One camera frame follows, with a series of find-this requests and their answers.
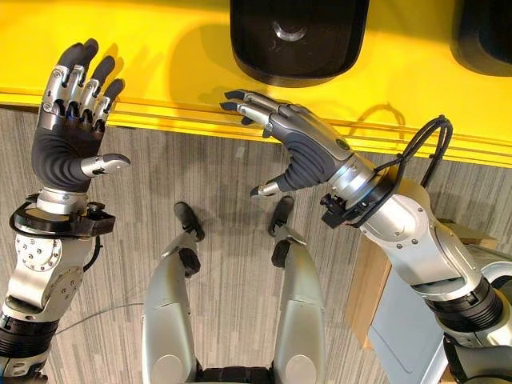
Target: screw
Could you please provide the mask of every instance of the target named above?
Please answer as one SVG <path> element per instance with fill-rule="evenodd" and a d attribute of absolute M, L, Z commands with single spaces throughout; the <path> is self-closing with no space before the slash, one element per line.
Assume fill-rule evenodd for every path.
<path fill-rule="evenodd" d="M 87 208 L 91 210 L 92 212 L 99 212 L 100 210 L 105 209 L 105 204 L 102 204 L 100 202 L 89 202 L 87 204 Z"/>

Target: wire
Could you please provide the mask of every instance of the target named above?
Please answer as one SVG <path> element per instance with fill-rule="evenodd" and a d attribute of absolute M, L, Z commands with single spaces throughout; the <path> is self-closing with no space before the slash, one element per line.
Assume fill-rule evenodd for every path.
<path fill-rule="evenodd" d="M 100 242 L 99 236 L 96 236 L 96 243 L 94 244 L 94 252 L 91 256 L 89 262 L 83 266 L 83 271 L 87 272 L 89 268 L 93 266 L 93 264 L 98 260 L 99 251 L 103 248 L 103 245 Z"/>
<path fill-rule="evenodd" d="M 99 312 L 96 312 L 95 314 L 91 314 L 91 315 L 87 316 L 86 318 L 83 318 L 82 320 L 80 320 L 76 323 L 73 323 L 70 326 L 67 326 L 66 328 L 61 329 L 59 332 L 55 333 L 55 336 L 57 336 L 58 334 L 61 334 L 62 332 L 70 330 L 71 328 L 78 326 L 78 325 L 82 324 L 83 322 L 86 322 L 87 320 L 95 318 L 96 316 L 110 312 L 111 310 L 118 310 L 120 308 L 127 308 L 129 306 L 143 306 L 143 305 L 144 305 L 143 302 L 132 302 L 131 304 L 122 304 L 120 306 L 112 306 L 111 308 L 106 308 L 104 310 L 100 310 Z"/>
<path fill-rule="evenodd" d="M 419 151 L 419 149 L 425 144 L 426 140 L 436 131 L 440 130 L 438 144 L 436 145 L 435 152 L 430 156 L 431 161 L 427 168 L 421 182 L 422 187 L 427 188 L 430 184 L 430 180 L 434 175 L 442 156 L 445 154 L 450 144 L 450 140 L 454 131 L 450 120 L 440 115 L 438 118 L 433 118 L 427 124 L 425 124 L 410 140 L 407 144 L 403 153 L 397 154 L 397 158 L 377 166 L 374 170 L 378 173 L 390 166 L 396 166 L 398 164 L 397 176 L 393 187 L 379 200 L 377 204 L 372 206 L 364 215 L 358 220 L 358 222 L 351 224 L 355 228 L 359 228 L 368 220 L 377 210 L 379 210 L 388 198 L 393 196 L 398 186 L 402 182 L 404 171 L 406 170 L 407 162 Z"/>

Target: prosthetic hand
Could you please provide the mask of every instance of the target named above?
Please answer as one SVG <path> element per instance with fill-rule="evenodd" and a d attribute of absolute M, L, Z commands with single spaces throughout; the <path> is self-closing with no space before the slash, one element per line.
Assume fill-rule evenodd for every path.
<path fill-rule="evenodd" d="M 254 188 L 252 196 L 331 184 L 336 195 L 322 199 L 327 208 L 323 221 L 332 228 L 360 228 L 386 252 L 445 332 L 454 376 L 460 382 L 476 377 L 512 382 L 510 299 L 492 287 L 460 240 L 433 216 L 424 189 L 450 141 L 447 119 L 431 120 L 396 160 L 375 166 L 303 106 L 246 90 L 227 92 L 226 97 L 222 108 L 242 114 L 243 124 L 262 124 L 263 136 L 273 136 L 290 152 L 285 173 Z M 407 161 L 436 130 L 439 142 L 421 185 L 402 180 Z"/>
<path fill-rule="evenodd" d="M 88 202 L 90 180 L 130 165 L 120 154 L 98 155 L 106 120 L 124 83 L 106 56 L 86 82 L 98 52 L 89 39 L 68 48 L 53 68 L 39 109 L 32 167 L 43 184 L 10 219 L 17 232 L 18 262 L 9 280 L 0 319 L 0 382 L 45 382 L 40 375 L 60 318 L 100 249 L 99 235 L 114 228 L 114 216 Z M 86 259 L 96 246 L 90 262 Z"/>

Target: black cable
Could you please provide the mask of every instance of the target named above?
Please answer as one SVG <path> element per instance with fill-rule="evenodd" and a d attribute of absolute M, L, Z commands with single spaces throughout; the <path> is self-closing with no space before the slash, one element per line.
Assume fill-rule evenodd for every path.
<path fill-rule="evenodd" d="M 439 162 L 442 159 L 442 156 L 445 154 L 448 149 L 448 145 L 450 144 L 450 140 L 453 134 L 453 127 L 450 123 L 450 120 L 445 118 L 443 115 L 440 115 L 438 118 L 433 118 L 427 124 L 425 124 L 410 140 L 404 149 L 403 153 L 397 154 L 397 158 L 391 160 L 390 162 L 386 162 L 377 166 L 374 171 L 376 173 L 389 168 L 390 166 L 396 166 L 398 164 L 397 176 L 394 181 L 393 187 L 379 200 L 377 204 L 372 206 L 367 212 L 361 216 L 361 218 L 356 222 L 351 224 L 354 228 L 359 228 L 362 226 L 366 220 L 368 220 L 377 210 L 379 210 L 384 203 L 396 192 L 400 183 L 402 182 L 403 174 L 406 170 L 407 162 L 419 151 L 419 149 L 425 144 L 426 140 L 436 131 L 441 130 L 439 133 L 438 144 L 436 145 L 436 150 L 434 154 L 430 156 L 432 159 L 430 161 L 429 167 L 423 176 L 423 180 L 421 182 L 422 187 L 427 188 L 434 172 L 436 171 Z"/>
<path fill-rule="evenodd" d="M 100 243 L 99 236 L 96 236 L 96 243 L 94 244 L 94 252 L 91 256 L 89 262 L 83 266 L 83 271 L 87 272 L 89 268 L 93 266 L 93 264 L 98 260 L 99 251 L 103 248 L 102 244 Z"/>

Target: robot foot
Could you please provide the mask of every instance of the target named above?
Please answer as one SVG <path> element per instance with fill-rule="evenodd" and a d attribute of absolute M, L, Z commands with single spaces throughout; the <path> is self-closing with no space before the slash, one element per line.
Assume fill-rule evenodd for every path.
<path fill-rule="evenodd" d="M 195 241 L 200 242 L 205 238 L 205 232 L 199 224 L 198 217 L 192 208 L 185 202 L 177 202 L 174 204 L 174 214 L 181 222 L 183 230 L 189 234 L 195 234 Z"/>
<path fill-rule="evenodd" d="M 291 196 L 285 196 L 279 200 L 277 206 L 275 207 L 274 214 L 272 215 L 272 220 L 270 220 L 270 236 L 275 238 L 276 229 L 280 226 L 284 226 L 288 222 L 288 217 L 290 216 L 291 211 L 294 210 L 294 204 L 295 200 Z"/>

